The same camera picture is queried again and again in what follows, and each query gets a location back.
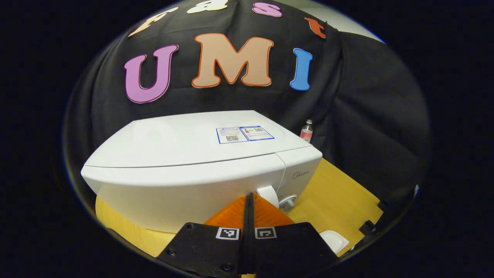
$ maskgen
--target plastic bottle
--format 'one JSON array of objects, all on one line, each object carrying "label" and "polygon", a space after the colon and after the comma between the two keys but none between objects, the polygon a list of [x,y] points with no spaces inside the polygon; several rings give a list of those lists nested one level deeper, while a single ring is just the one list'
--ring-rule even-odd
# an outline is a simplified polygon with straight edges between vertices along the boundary
[{"label": "plastic bottle", "polygon": [[302,128],[302,131],[300,132],[300,138],[306,140],[308,143],[310,143],[310,139],[312,138],[312,120],[307,120],[306,125]]}]

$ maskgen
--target black cloth backdrop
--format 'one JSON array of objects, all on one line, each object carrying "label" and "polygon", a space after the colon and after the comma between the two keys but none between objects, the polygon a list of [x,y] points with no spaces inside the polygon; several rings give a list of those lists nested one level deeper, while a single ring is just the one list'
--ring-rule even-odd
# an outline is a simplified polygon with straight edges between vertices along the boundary
[{"label": "black cloth backdrop", "polygon": [[[78,81],[68,104],[64,151],[76,188],[94,205],[95,195],[80,175],[89,155],[106,139],[134,120],[166,115],[220,110],[256,110],[299,134],[306,119],[314,122],[311,143],[323,158],[355,179],[388,204],[403,200],[424,177],[430,152],[427,109],[421,90],[400,58],[384,43],[357,34],[339,32],[330,22],[325,39],[318,37],[301,10],[269,1],[281,8],[275,18],[252,11],[255,1],[229,0],[218,11],[187,14],[197,1],[167,6],[178,10],[132,36],[137,22],[95,57]],[[198,89],[201,46],[194,37],[222,33],[236,50],[251,37],[274,42],[269,54],[272,84],[251,87],[221,83]],[[179,45],[171,59],[171,78],[159,99],[138,104],[125,93],[124,64],[146,54],[141,85],[156,80],[153,52]],[[310,89],[289,86],[294,77],[294,48],[313,55],[309,69]]]}]

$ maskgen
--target letter m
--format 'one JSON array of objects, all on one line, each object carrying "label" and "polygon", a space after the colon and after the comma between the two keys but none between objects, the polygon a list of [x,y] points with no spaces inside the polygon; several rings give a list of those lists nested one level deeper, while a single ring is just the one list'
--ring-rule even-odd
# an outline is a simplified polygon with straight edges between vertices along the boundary
[{"label": "letter m", "polygon": [[202,34],[195,41],[201,44],[201,59],[199,75],[192,80],[192,86],[208,88],[220,84],[221,78],[215,74],[216,64],[230,84],[235,83],[245,65],[247,72],[242,83],[249,86],[271,84],[268,75],[269,49],[274,45],[271,40],[250,38],[238,52],[224,34]]}]

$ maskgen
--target white appliance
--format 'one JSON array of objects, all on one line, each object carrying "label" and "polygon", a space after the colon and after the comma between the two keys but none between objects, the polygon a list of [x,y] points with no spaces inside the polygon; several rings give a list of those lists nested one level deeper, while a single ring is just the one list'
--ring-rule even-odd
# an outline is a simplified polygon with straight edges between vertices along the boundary
[{"label": "white appliance", "polygon": [[89,157],[81,174],[133,223],[178,232],[254,191],[289,210],[321,157],[255,111],[221,111],[133,121]]}]

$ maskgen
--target yellow table surface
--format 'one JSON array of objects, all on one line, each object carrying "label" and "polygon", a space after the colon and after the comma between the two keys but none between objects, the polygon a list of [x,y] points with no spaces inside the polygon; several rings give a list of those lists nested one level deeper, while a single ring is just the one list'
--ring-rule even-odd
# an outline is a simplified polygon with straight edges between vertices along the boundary
[{"label": "yellow table surface", "polygon": [[[321,160],[307,188],[295,203],[295,207],[288,212],[293,221],[310,222],[317,232],[335,231],[350,242],[337,256],[364,237],[359,228],[365,221],[376,223],[382,215],[377,206],[378,198],[325,159]],[[157,257],[175,236],[174,233],[148,230],[132,223],[98,197],[96,216],[104,226],[153,257]]]}]

